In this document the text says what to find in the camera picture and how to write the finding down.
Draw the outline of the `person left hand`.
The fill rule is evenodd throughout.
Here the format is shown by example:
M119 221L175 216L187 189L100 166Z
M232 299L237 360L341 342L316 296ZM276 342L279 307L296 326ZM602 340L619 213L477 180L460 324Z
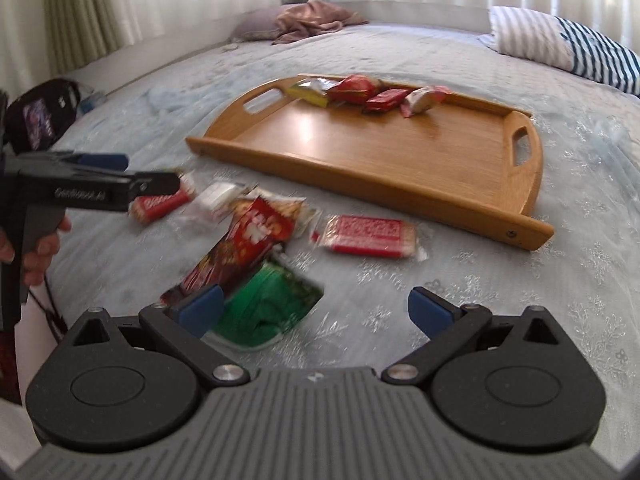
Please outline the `person left hand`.
M68 233L72 229L72 222L66 214L58 226L46 236L38 240L36 247L31 252L22 255L22 277L26 286L41 285L46 276L47 270L51 266L52 259L60 252L61 234ZM6 235L6 229L1 226L1 252L0 259L2 264L10 264L16 257L16 251L13 248L9 237Z

